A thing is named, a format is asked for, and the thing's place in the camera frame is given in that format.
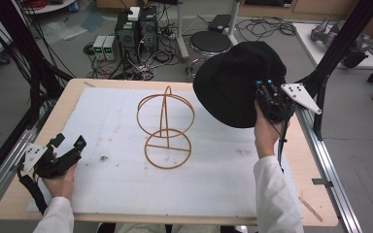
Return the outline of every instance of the white device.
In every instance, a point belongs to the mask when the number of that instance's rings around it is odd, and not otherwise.
[[[129,21],[138,21],[139,12],[140,12],[141,9],[139,7],[131,7],[129,10],[132,12],[132,14],[128,15],[128,20]]]
[[[115,60],[118,58],[118,43],[116,36],[107,36],[104,45],[102,46],[104,51],[105,60]]]
[[[93,51],[95,52],[95,56],[97,60],[105,60],[105,55],[104,55],[104,51],[102,48],[104,46],[104,42],[106,38],[107,38],[106,36],[98,36],[96,37],[95,43],[93,43],[92,48],[93,48]]]
[[[305,89],[302,83],[286,83],[281,85],[281,89],[296,103],[320,115],[322,110],[318,107],[314,99]]]
[[[29,144],[25,150],[25,161],[23,162],[22,170],[27,173],[30,172],[47,149],[45,146]]]

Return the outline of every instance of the white sleeve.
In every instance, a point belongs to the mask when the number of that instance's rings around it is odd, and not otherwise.
[[[259,159],[254,166],[254,175],[259,233],[304,232],[277,157]]]
[[[74,215],[71,203],[64,197],[52,198],[45,210],[44,218],[38,223],[34,233],[72,233],[74,231]]]

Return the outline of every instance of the white lab coat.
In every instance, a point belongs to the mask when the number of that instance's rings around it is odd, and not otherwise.
[[[256,181],[258,232],[304,232],[301,217],[289,194],[277,158],[275,156],[266,156],[260,159],[254,166],[254,176]],[[120,225],[116,232],[156,232],[156,229],[162,229],[165,232],[162,225],[152,225],[149,229],[147,224],[143,224],[145,228],[142,231],[139,230],[139,225],[138,227],[132,227],[133,225]],[[71,203],[66,198],[55,197],[51,200],[45,211],[44,218],[39,222],[34,233],[72,233],[73,228],[74,217]],[[209,228],[204,228],[203,231],[198,229],[195,228],[193,232],[208,233],[208,230],[210,230]]]

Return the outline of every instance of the round stool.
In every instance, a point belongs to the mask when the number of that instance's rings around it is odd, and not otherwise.
[[[188,74],[186,81],[189,78],[195,78],[196,73],[192,73],[193,66],[197,66],[197,62],[205,62],[211,56],[226,52],[231,48],[231,42],[226,35],[215,31],[200,31],[194,33],[189,39],[190,47],[205,56],[205,58],[198,58],[192,61],[186,67],[186,73]]]

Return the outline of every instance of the gray floor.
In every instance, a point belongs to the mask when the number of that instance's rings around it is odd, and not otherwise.
[[[64,20],[68,26],[78,24],[89,28],[88,32],[72,41],[51,44],[65,65],[77,77],[83,78],[91,71],[83,47],[97,35],[113,33],[115,22],[85,9],[77,14],[58,11],[41,17],[43,23]],[[186,19],[185,28],[197,20]],[[203,29],[205,25],[195,23],[193,28]],[[243,41],[238,33],[235,35],[238,41]],[[276,33],[264,41],[277,51],[287,65],[288,83],[313,71],[315,65],[297,37]],[[44,48],[42,41],[37,43]],[[153,80],[184,82],[186,65],[180,63],[158,68]],[[366,81],[372,72],[358,69],[336,69],[333,72],[327,86],[322,123],[325,144],[363,232],[373,232],[373,84]],[[28,91],[29,86],[14,63],[0,64],[0,147],[28,109]],[[30,221],[0,220],[0,232],[32,232],[35,225],[36,222]],[[95,229],[96,223],[77,222],[74,232],[92,233]],[[306,227],[305,231],[344,232],[341,224],[335,227]]]

